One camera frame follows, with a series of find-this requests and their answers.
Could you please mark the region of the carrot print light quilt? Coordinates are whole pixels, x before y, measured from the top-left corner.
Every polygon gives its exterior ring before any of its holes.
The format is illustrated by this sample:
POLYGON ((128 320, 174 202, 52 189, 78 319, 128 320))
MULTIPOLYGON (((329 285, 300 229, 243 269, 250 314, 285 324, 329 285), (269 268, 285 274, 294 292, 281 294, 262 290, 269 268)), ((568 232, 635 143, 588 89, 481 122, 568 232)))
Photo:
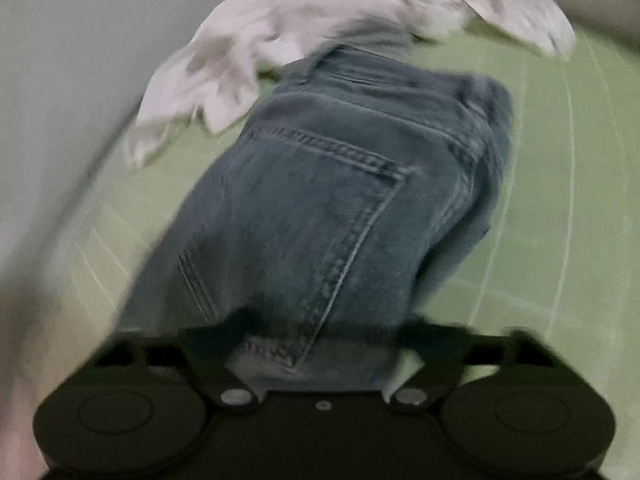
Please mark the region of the carrot print light quilt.
POLYGON ((1 0, 1 474, 32 479, 32 355, 68 216, 154 68, 220 0, 1 0))

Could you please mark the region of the green grid bed sheet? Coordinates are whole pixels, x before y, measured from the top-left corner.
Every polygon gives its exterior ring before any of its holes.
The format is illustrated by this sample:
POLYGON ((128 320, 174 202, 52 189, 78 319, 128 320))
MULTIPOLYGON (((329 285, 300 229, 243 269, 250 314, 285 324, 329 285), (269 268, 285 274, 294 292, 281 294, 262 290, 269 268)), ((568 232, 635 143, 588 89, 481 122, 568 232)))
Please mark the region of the green grid bed sheet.
MULTIPOLYGON (((428 315, 485 333, 530 328, 618 406, 639 400, 639 55, 578 29, 562 62, 495 36, 420 42, 416 65, 489 75, 514 106, 488 235, 428 315)), ((51 370, 92 347, 209 164, 239 135, 192 124, 148 168, 117 170, 70 245, 51 370)))

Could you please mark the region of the grey garment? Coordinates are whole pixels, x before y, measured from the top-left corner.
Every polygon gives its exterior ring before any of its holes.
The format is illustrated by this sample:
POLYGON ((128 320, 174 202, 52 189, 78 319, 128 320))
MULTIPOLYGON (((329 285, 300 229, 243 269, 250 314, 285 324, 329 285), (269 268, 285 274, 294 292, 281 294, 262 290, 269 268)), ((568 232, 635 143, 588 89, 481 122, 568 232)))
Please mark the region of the grey garment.
POLYGON ((302 41, 303 55, 284 67, 300 65, 315 54, 326 52, 329 47, 347 46, 388 58, 402 58, 410 52, 412 45, 410 32, 401 25, 385 18, 365 16, 315 32, 302 41))

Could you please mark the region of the blue denim jeans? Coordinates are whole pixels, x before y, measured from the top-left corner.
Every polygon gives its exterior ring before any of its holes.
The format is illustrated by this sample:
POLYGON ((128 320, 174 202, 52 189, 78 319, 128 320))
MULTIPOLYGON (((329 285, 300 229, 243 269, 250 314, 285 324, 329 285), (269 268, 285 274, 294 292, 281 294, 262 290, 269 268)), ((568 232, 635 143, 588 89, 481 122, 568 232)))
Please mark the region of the blue denim jeans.
POLYGON ((489 231, 511 97, 349 46, 292 64, 203 174, 118 320, 168 334, 260 318, 228 365, 255 390, 383 387, 393 339, 489 231))

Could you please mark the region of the white crumpled shirt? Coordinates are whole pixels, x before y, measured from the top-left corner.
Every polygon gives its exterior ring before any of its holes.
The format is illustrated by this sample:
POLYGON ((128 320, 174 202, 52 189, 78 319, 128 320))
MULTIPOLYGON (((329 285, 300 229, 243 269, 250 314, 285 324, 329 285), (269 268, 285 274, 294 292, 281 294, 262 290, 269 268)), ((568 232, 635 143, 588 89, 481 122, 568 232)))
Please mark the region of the white crumpled shirt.
POLYGON ((153 74, 125 136, 126 161, 143 167, 179 122, 201 118, 211 133, 226 130, 258 100, 260 73, 302 56, 315 32, 365 16, 395 22, 412 39, 482 22, 548 56, 569 56, 576 42, 553 0, 224 0, 153 74))

